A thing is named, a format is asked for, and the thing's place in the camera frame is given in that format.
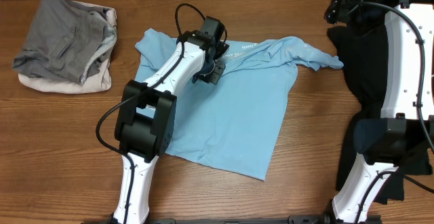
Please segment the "light blue printed t-shirt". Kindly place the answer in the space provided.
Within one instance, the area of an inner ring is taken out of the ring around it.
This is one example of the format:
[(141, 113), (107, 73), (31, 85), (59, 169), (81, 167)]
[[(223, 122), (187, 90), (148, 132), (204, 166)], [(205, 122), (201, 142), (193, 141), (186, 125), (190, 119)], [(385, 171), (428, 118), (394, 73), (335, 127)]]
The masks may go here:
[(217, 84), (190, 82), (178, 97), (167, 153), (263, 180), (298, 67), (339, 69), (342, 62), (297, 37), (230, 41), (222, 60)]

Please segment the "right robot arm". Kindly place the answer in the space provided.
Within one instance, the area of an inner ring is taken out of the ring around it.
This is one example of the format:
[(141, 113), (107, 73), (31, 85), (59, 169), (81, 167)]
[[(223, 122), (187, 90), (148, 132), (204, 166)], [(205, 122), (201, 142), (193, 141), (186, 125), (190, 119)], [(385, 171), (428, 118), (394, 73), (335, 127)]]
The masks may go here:
[(361, 104), (348, 127), (338, 193), (316, 223), (379, 223), (373, 202), (404, 178), (430, 172), (433, 150), (433, 0), (331, 0), (328, 37)]

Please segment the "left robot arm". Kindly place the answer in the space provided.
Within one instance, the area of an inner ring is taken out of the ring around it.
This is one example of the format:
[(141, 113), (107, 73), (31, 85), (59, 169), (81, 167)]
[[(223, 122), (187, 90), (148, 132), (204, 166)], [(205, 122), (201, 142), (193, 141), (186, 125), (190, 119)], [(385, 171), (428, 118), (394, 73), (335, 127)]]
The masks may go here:
[(146, 223), (153, 172), (173, 137), (177, 98), (188, 82), (218, 83), (225, 68), (219, 59), (229, 47), (221, 41), (225, 33), (221, 21), (206, 17), (200, 30), (178, 37), (174, 53), (154, 75), (127, 83), (115, 126), (123, 178), (110, 223)]

